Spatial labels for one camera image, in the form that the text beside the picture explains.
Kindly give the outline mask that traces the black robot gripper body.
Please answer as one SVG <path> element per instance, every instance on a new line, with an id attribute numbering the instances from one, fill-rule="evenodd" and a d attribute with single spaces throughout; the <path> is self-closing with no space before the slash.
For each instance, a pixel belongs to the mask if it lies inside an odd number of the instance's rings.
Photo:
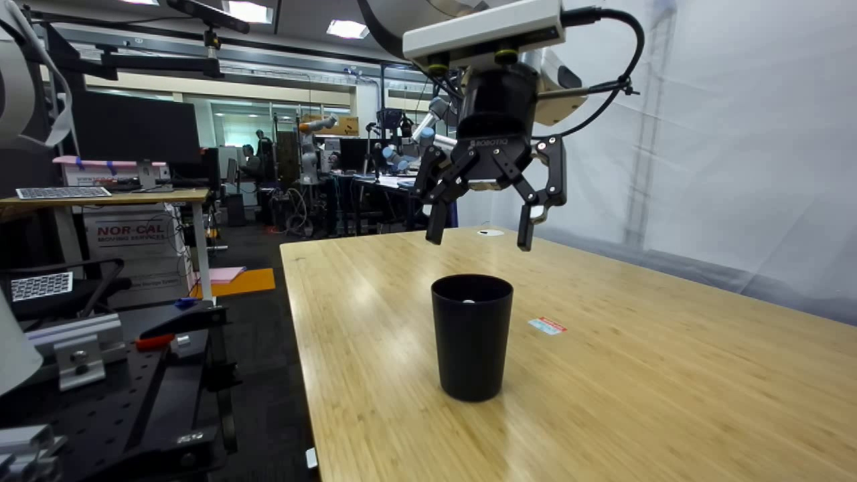
<path id="1" fill-rule="evenodd" d="M 446 207 L 474 184 L 514 188 L 528 210 L 564 207 L 566 167 L 558 137 L 536 139 L 540 75 L 528 64 L 495 64 L 466 77 L 457 148 L 426 167 L 426 200 Z"/>

